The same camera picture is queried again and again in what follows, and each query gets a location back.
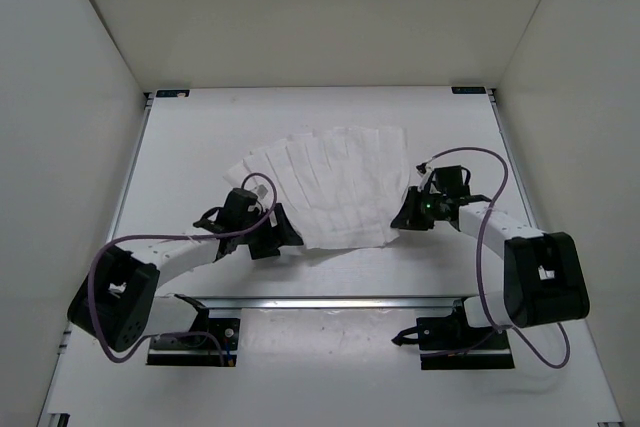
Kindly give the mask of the white pleated skirt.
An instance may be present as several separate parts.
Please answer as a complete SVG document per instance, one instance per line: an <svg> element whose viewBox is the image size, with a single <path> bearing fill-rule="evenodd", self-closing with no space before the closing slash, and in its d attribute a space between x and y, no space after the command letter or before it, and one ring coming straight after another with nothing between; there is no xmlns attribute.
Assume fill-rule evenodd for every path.
<svg viewBox="0 0 640 427"><path fill-rule="evenodd" d="M335 127L293 134L250 151L223 175L252 190L271 180L308 249L383 247L399 232L390 227L410 181L402 127Z"/></svg>

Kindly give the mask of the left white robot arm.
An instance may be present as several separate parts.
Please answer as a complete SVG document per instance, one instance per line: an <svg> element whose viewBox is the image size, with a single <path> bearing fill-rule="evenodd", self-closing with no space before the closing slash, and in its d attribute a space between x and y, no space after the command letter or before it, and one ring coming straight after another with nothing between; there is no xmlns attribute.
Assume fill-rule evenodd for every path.
<svg viewBox="0 0 640 427"><path fill-rule="evenodd" d="M104 245L73 297L67 319L95 338L113 363L125 362L156 336L180 338L188 345L207 339L217 345L208 334L209 320L200 314L201 303L183 294L160 301L158 288L240 246L261 260L302 243L280 202L264 206L256 192L234 188L222 206L207 210L190 231L135 234Z"/></svg>

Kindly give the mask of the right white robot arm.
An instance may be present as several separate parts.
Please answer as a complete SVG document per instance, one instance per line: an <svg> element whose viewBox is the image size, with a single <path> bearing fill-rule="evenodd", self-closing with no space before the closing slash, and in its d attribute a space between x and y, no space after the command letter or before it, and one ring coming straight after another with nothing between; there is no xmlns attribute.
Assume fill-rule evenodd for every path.
<svg viewBox="0 0 640 427"><path fill-rule="evenodd" d="M408 189L391 227L428 231L447 222L477 241L476 267L484 248L503 265L502 287L462 301L464 313L448 323L449 338L460 347L480 340L485 327L528 328L584 319L590 300L573 238L546 233L489 207L490 199L473 195L471 172L460 165L441 167Z"/></svg>

